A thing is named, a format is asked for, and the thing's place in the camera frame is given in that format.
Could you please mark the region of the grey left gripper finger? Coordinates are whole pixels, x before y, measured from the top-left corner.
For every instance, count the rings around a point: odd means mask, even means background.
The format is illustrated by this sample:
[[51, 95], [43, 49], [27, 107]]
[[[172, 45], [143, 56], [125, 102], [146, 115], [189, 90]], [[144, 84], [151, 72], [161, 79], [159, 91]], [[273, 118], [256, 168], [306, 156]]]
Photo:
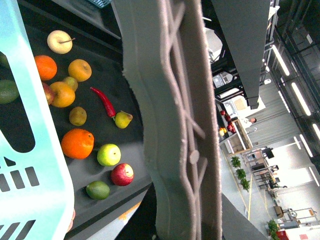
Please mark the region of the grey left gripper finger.
[[222, 238], [219, 138], [198, 0], [116, 0], [123, 75], [143, 122], [162, 240]]

